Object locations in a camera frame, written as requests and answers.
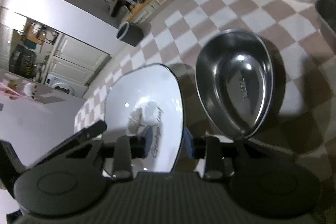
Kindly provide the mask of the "white square plate black rim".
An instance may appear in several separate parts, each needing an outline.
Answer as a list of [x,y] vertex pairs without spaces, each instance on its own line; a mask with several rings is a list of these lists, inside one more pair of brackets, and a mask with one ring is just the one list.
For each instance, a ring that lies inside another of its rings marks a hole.
[[171,172],[182,143],[184,110],[175,74],[163,64],[151,64],[121,76],[105,103],[104,143],[153,129],[149,155],[132,161],[133,172]]

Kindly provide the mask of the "rounded steel bowl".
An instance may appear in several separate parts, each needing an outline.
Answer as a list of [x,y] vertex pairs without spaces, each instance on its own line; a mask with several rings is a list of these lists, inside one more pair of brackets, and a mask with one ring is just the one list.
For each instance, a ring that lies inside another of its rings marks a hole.
[[211,38],[198,54],[195,81],[208,118],[233,141],[249,139],[269,114],[274,66],[251,31],[231,28]]

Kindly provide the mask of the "large square steel tray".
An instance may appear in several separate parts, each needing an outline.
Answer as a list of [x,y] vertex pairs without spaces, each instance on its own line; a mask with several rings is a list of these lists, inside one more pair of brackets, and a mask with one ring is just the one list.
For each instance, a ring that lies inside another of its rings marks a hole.
[[315,3],[320,32],[331,50],[336,52],[336,0],[318,0]]

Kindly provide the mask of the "white washing machine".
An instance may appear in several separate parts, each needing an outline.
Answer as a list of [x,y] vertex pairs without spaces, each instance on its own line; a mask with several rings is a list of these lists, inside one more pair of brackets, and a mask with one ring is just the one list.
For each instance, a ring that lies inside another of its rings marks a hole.
[[82,96],[86,93],[88,89],[87,85],[82,85],[79,83],[68,81],[60,77],[57,77],[51,73],[47,75],[45,85],[79,98],[82,98]]

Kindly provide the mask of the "checkered tablecloth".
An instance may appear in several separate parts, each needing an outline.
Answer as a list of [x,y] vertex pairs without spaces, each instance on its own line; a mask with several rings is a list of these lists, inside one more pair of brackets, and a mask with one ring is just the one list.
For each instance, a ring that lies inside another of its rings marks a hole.
[[186,0],[151,21],[90,87],[75,131],[104,117],[109,88],[143,65],[162,63],[179,77],[191,131],[218,134],[219,116],[251,128],[261,103],[264,69],[274,70],[272,110],[253,141],[288,154],[323,182],[335,184],[335,53],[322,37],[312,4],[294,0]]

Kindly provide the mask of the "dark round waste bin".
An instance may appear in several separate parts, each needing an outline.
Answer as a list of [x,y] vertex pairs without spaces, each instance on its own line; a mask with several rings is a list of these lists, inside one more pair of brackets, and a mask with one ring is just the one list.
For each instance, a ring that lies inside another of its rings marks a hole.
[[143,39],[143,32],[139,26],[133,23],[123,22],[118,29],[116,38],[131,46],[136,47]]

